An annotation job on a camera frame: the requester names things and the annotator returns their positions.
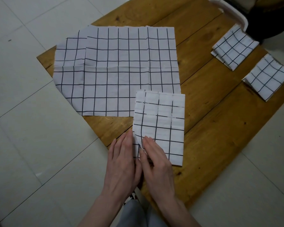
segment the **left hand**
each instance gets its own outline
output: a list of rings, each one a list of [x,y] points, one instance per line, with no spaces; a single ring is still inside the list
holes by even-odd
[[[133,160],[133,132],[123,133],[111,143],[101,195],[123,204],[137,187],[142,173],[140,160]]]

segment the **folded cloth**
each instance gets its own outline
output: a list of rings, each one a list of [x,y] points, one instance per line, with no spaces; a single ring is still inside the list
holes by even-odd
[[[57,45],[53,80],[80,115],[133,116],[137,90],[181,93],[174,28],[88,26]]]
[[[181,166],[184,144],[185,95],[138,91],[133,116],[133,132],[137,143],[143,148],[142,138],[152,137],[163,149],[173,165]]]
[[[267,101],[284,83],[284,66],[266,54],[243,81]]]
[[[211,54],[234,71],[259,42],[242,32],[235,24],[214,46]]]

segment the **wooden tabletop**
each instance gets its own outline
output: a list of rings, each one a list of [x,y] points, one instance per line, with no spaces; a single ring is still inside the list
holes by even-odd
[[[284,85],[265,102],[241,82],[266,54],[261,46],[234,72],[211,55],[212,46],[234,22],[208,0],[130,0],[92,24],[175,28],[186,101],[183,166],[173,170],[176,194],[187,207],[284,103]],[[55,47],[37,57],[51,76],[54,53]],[[106,146],[133,123],[132,117],[84,119]],[[153,202],[145,182],[141,191]]]

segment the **jeans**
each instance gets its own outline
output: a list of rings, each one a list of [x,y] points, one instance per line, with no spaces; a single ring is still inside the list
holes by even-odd
[[[136,200],[128,201],[123,209],[117,227],[167,227],[165,222],[158,216],[156,211],[148,207],[145,213],[141,204]]]

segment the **person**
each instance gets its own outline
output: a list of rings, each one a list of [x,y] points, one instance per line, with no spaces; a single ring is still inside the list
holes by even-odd
[[[145,136],[142,144],[147,154],[140,149],[140,160],[136,158],[134,164],[132,143],[132,130],[111,143],[102,192],[78,227],[110,226],[138,185],[142,171],[152,198],[171,226],[200,226],[175,195],[172,165],[163,149],[152,138]],[[153,168],[149,165],[147,155],[154,164]],[[132,199],[125,204],[117,226],[167,225],[152,209],[146,215],[140,203]]]

